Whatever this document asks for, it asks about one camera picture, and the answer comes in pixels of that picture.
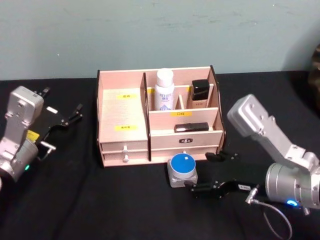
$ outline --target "blue cap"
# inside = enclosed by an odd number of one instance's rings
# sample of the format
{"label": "blue cap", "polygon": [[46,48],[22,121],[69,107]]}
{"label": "blue cap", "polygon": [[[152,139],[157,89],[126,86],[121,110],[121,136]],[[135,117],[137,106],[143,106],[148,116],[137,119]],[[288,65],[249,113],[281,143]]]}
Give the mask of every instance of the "blue cap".
{"label": "blue cap", "polygon": [[188,174],[196,168],[195,159],[186,153],[178,153],[171,159],[171,167],[180,174]]}

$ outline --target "wall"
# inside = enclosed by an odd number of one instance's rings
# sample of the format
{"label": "wall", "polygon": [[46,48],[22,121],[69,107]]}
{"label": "wall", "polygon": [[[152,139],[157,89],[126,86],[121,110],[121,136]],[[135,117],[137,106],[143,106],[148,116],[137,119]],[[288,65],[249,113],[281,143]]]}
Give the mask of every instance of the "wall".
{"label": "wall", "polygon": [[318,43],[319,0],[0,1],[0,80],[304,70]]}

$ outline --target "white bottle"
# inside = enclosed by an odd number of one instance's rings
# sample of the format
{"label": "white bottle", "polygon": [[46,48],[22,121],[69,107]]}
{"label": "white bottle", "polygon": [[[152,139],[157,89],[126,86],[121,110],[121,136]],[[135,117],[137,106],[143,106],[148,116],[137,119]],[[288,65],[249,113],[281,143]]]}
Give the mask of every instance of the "white bottle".
{"label": "white bottle", "polygon": [[162,68],[156,73],[157,81],[154,90],[154,108],[156,111],[174,109],[174,72]]}

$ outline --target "wooden desk organizer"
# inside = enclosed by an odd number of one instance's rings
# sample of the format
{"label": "wooden desk organizer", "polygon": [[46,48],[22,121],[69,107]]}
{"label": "wooden desk organizer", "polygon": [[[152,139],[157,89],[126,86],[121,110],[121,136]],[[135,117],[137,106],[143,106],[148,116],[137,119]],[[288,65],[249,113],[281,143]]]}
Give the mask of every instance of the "wooden desk organizer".
{"label": "wooden desk organizer", "polygon": [[[183,151],[205,160],[205,153],[218,153],[223,146],[225,129],[214,68],[172,68],[176,108],[166,111],[154,110],[157,71],[98,71],[97,143],[104,167],[166,163]],[[210,83],[207,107],[186,109],[192,81],[199,79]],[[177,124],[201,122],[208,123],[209,131],[174,132]]]}

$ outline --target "small gray box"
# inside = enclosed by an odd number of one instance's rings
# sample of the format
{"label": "small gray box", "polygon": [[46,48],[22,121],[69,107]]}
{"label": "small gray box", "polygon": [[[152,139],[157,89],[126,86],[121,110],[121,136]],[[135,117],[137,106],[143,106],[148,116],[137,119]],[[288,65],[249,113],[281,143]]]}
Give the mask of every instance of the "small gray box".
{"label": "small gray box", "polygon": [[185,187],[186,181],[197,184],[198,174],[197,174],[196,169],[193,170],[193,173],[190,177],[178,178],[175,176],[174,170],[172,169],[170,162],[171,162],[171,159],[167,162],[167,168],[168,168],[168,176],[169,176],[170,186],[172,188],[183,188],[183,187]]}

